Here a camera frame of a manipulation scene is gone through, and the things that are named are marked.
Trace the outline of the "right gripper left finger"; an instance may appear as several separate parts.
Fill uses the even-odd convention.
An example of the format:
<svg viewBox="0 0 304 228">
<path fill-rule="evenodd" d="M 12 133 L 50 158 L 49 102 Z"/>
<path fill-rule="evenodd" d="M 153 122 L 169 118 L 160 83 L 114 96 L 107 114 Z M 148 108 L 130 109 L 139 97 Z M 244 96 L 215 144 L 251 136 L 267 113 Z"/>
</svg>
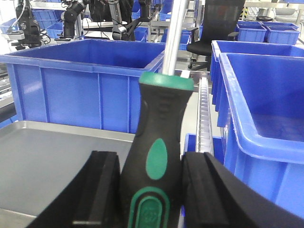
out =
<svg viewBox="0 0 304 228">
<path fill-rule="evenodd" d="M 78 174 L 28 227 L 120 227 L 119 175 L 117 153 L 91 152 Z"/>
</svg>

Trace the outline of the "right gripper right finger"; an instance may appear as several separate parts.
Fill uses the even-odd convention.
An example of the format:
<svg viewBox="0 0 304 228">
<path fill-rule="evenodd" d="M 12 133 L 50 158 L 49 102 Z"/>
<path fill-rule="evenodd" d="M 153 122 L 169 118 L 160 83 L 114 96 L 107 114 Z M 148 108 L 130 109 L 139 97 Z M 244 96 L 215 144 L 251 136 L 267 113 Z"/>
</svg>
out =
<svg viewBox="0 0 304 228">
<path fill-rule="evenodd" d="M 210 153 L 183 156 L 188 228 L 302 228 L 304 220 L 236 178 Z"/>
</svg>

